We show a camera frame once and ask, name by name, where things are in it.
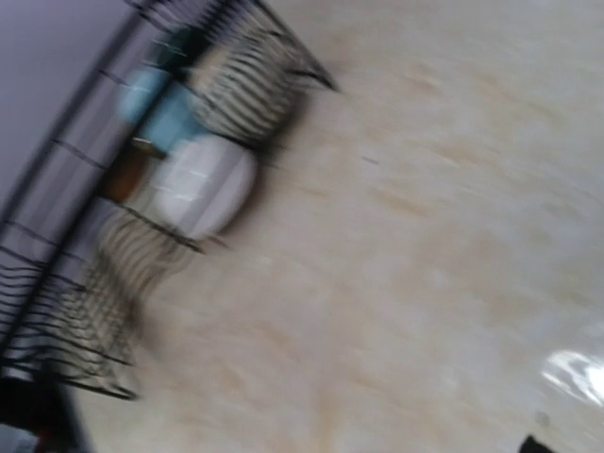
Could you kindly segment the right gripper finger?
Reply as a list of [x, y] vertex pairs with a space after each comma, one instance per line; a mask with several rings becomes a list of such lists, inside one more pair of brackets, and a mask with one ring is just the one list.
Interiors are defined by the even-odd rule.
[[518, 450], [519, 453], [556, 453], [550, 446], [539, 441], [535, 436], [528, 435]]

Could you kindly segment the white brown ceramic cup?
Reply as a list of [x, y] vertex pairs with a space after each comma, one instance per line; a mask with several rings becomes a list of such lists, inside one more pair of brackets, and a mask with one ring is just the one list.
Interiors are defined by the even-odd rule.
[[122, 163], [110, 173], [100, 195], [115, 203], [125, 202], [139, 187], [154, 160], [164, 160], [167, 154], [150, 141], [134, 138], [126, 149]]

